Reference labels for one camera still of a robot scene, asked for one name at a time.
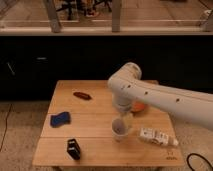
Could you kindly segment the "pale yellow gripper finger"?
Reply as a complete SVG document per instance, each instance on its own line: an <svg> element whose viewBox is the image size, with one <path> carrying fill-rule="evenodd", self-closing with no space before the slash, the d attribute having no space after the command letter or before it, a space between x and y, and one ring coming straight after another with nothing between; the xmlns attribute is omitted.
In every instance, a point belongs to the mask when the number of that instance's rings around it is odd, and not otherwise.
<svg viewBox="0 0 213 171"><path fill-rule="evenodd" d="M130 129L132 127L132 123L133 123L133 114L131 112L126 113L123 116L123 121L124 121L126 128Z"/></svg>

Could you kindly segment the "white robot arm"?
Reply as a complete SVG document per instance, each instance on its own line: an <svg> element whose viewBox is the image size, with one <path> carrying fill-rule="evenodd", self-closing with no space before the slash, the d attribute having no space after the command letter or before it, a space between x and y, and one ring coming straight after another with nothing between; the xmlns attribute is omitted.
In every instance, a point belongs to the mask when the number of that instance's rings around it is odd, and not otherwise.
<svg viewBox="0 0 213 171"><path fill-rule="evenodd" d="M213 131L213 94L152 84L141 76L140 67L128 62L108 79L118 111L129 112L139 101Z"/></svg>

